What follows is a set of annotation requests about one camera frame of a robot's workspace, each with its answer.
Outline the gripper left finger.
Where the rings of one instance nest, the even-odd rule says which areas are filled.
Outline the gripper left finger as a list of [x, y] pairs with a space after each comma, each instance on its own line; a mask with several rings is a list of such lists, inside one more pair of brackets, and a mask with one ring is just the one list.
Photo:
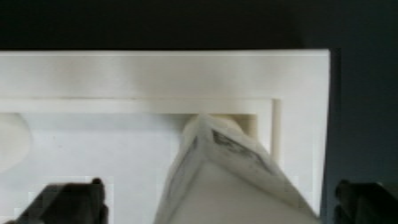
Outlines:
[[108, 224], [104, 184], [49, 184], [10, 224]]

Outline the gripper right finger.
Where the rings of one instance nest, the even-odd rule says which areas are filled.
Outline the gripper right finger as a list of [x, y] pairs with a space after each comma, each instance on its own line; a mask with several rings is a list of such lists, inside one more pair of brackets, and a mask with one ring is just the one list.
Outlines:
[[398, 224], [398, 183], [342, 180], [333, 194], [333, 224]]

